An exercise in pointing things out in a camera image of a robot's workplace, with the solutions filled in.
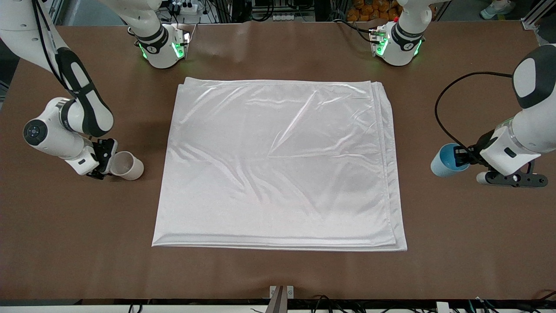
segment shoe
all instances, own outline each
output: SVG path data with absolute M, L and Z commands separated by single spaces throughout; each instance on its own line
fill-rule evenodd
M 508 1 L 508 0 L 502 0 L 502 1 L 504 1 L 505 3 L 501 7 L 497 5 L 497 7 L 499 8 L 495 7 L 494 2 L 491 3 L 486 9 L 481 11 L 480 13 L 481 17 L 484 19 L 491 19 L 498 14 L 502 14 L 502 15 L 508 14 L 515 8 L 515 2 Z

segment brown table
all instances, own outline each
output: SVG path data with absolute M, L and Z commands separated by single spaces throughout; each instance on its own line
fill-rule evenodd
M 97 181 L 27 146 L 24 124 L 66 93 L 21 62 L 0 114 L 0 297 L 296 297 L 528 299 L 556 287 L 556 188 L 485 187 L 478 165 L 448 179 L 430 161 L 449 138 L 438 93 L 472 71 L 512 72 L 537 46 L 515 22 L 438 22 L 420 55 L 392 67 L 356 32 L 332 23 L 200 25 L 187 61 L 157 70 L 123 27 L 60 28 L 112 109 L 110 137 L 136 154 L 135 182 Z M 392 103 L 407 252 L 330 253 L 151 248 L 177 85 L 198 79 L 381 81 Z M 464 143 L 519 111 L 510 80 L 474 77 L 446 93 L 441 118 Z M 556 153 L 537 162 L 556 179 Z

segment white cloth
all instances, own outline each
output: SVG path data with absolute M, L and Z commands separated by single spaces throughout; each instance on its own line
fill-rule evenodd
M 407 250 L 382 84 L 187 78 L 152 245 Z

